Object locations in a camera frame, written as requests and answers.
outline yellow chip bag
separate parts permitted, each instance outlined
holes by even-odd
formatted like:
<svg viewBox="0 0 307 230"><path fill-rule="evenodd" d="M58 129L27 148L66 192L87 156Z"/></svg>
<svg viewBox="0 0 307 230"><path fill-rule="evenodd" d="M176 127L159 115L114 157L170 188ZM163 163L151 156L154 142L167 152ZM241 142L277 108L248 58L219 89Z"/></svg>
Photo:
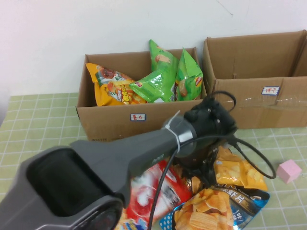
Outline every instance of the yellow chip bag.
<svg viewBox="0 0 307 230"><path fill-rule="evenodd" d="M245 169L245 175L247 179L247 185L244 185L245 188L257 188L264 191L267 191L267 185L263 180L263 175L258 172L250 163L247 161L242 161Z"/></svg>
<svg viewBox="0 0 307 230"><path fill-rule="evenodd" d="M216 182L218 184L233 184L245 188L257 188L267 191L263 175L247 160L241 160L229 149L219 147L217 160L214 162Z"/></svg>
<svg viewBox="0 0 307 230"><path fill-rule="evenodd" d="M214 170L218 184L247 184L245 170L241 161L215 161Z"/></svg>
<svg viewBox="0 0 307 230"><path fill-rule="evenodd" d="M97 106L146 103L130 88L135 81L127 75L92 63L86 67L94 83Z"/></svg>

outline cardboard box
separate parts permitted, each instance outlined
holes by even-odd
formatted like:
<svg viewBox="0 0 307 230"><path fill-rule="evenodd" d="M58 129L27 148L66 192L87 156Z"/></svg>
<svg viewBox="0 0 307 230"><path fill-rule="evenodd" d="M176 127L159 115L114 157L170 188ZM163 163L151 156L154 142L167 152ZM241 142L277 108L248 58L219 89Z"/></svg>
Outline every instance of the cardboard box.
<svg viewBox="0 0 307 230"><path fill-rule="evenodd" d="M239 128L307 126L306 31L207 38L203 50L207 93L237 99ZM217 99L226 107L232 101Z"/></svg>
<svg viewBox="0 0 307 230"><path fill-rule="evenodd" d="M199 63L196 48L189 48L187 51ZM169 52L179 59L182 49L169 50ZM86 68L86 63L114 69L137 81L151 73L151 60L149 52L85 55L76 109L90 140L112 141L160 129L163 123L178 110L184 114L185 111L201 102L201 100L194 100L97 107L94 84ZM205 95L203 84L202 97Z"/></svg>

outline blue chip bag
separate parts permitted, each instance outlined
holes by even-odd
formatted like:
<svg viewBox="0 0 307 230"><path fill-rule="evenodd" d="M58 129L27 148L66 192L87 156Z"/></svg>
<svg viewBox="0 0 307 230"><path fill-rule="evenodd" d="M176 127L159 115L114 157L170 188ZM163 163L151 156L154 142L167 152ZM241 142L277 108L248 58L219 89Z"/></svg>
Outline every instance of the blue chip bag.
<svg viewBox="0 0 307 230"><path fill-rule="evenodd" d="M210 230L242 230L269 199L270 195L259 189L218 184L201 190L189 201L174 208L161 219L159 225L163 230L197 227Z"/></svg>

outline gray robotic arm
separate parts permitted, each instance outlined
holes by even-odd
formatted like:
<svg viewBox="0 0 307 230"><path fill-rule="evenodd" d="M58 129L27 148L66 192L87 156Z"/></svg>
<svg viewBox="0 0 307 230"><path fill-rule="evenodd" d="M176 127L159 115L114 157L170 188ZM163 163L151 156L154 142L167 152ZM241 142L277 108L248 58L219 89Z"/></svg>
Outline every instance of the gray robotic arm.
<svg viewBox="0 0 307 230"><path fill-rule="evenodd" d="M236 124L213 97L174 117L163 127L113 142L76 141L24 161L0 203L0 230L111 230L130 201L130 180L166 159L186 167L203 162L200 150L223 140L195 141L207 135L231 136Z"/></svg>

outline pink foam cube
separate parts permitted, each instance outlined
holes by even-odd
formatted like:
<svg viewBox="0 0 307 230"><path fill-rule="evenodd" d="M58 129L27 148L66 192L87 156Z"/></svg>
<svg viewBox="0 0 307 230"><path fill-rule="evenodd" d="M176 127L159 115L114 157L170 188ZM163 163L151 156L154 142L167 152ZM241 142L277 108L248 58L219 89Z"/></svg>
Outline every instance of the pink foam cube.
<svg viewBox="0 0 307 230"><path fill-rule="evenodd" d="M301 172L302 169L293 160L288 160L278 166L276 173L287 184L295 180Z"/></svg>

